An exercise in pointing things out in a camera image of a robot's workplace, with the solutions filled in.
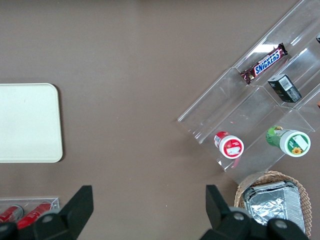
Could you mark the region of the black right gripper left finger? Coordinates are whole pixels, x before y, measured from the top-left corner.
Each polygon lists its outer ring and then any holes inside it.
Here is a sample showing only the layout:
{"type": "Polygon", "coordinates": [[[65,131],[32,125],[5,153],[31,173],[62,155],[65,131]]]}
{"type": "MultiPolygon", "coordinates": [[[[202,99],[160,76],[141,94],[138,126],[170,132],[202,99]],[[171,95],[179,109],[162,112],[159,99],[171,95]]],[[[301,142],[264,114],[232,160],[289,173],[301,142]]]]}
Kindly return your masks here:
{"type": "Polygon", "coordinates": [[[93,188],[83,185],[58,213],[40,216],[22,229],[13,222],[0,224],[2,240],[76,240],[94,211],[93,188]]]}

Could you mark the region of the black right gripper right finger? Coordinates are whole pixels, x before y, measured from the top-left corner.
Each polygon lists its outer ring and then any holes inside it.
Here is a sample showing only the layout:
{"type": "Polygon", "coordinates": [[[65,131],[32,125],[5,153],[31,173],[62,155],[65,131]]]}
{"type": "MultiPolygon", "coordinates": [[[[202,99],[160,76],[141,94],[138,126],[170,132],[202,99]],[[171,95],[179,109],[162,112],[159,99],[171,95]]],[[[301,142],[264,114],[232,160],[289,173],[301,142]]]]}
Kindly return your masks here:
{"type": "Polygon", "coordinates": [[[307,240],[292,221],[273,218],[261,225],[247,214],[230,210],[216,185],[205,188],[205,207],[211,229],[202,240],[307,240]]]}

